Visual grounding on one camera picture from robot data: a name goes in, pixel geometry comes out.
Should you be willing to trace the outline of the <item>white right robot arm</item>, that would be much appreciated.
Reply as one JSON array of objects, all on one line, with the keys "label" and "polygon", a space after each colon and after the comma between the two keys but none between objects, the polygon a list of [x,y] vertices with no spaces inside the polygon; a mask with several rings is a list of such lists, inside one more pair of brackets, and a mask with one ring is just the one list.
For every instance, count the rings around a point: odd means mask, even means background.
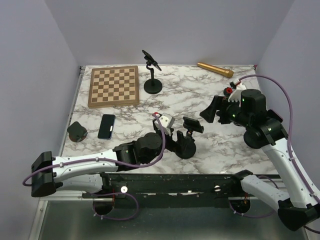
[{"label": "white right robot arm", "polygon": [[266,97],[257,89],[246,89],[238,101],[225,96],[214,96],[211,104],[199,114],[213,123],[218,116],[220,124],[234,123],[245,128],[244,142],[252,149],[262,149],[276,168],[286,191],[283,192],[260,180],[248,170],[232,176],[230,191],[241,196],[251,194],[277,212],[281,222],[291,231],[297,231],[320,217],[320,191],[299,167],[293,150],[288,149],[289,135],[282,118],[266,108]]}]

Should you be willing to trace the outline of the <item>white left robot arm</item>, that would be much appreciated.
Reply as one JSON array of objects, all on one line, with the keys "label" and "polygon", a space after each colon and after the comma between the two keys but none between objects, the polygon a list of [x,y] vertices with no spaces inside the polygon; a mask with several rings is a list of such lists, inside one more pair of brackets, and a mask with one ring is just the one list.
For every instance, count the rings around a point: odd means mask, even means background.
[{"label": "white left robot arm", "polygon": [[47,197],[61,190],[96,193],[104,198],[110,194],[111,185],[101,177],[102,173],[115,173],[148,168],[158,163],[164,151],[175,153],[181,159],[190,159],[196,153],[193,132],[202,133],[198,121],[184,117],[186,133],[176,132],[173,140],[171,123],[154,119],[154,132],[114,149],[79,157],[54,157],[51,151],[42,152],[31,165],[31,174],[22,184],[31,188],[34,198]]}]

